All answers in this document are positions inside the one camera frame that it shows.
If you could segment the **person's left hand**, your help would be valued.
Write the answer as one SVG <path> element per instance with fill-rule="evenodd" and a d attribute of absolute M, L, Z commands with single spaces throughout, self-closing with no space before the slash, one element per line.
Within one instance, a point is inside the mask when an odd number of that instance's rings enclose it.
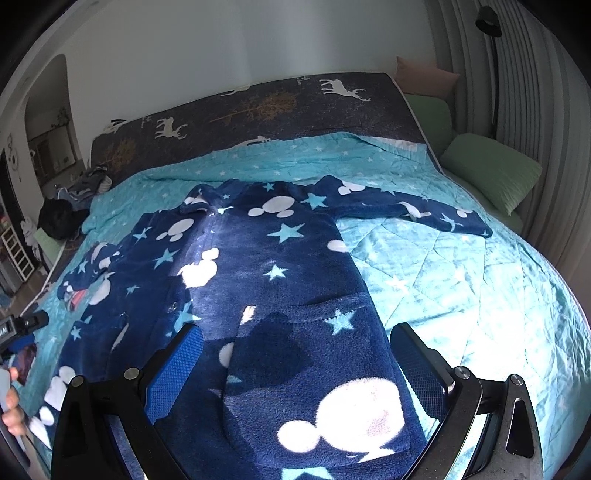
<path fill-rule="evenodd" d="M 10 367 L 7 372 L 10 374 L 10 381 L 8 391 L 5 395 L 7 410 L 2 414 L 2 421 L 10 434 L 15 437 L 21 437 L 27 433 L 25 414 L 19 406 L 18 392 L 12 385 L 18 379 L 19 372 L 14 367 Z"/>

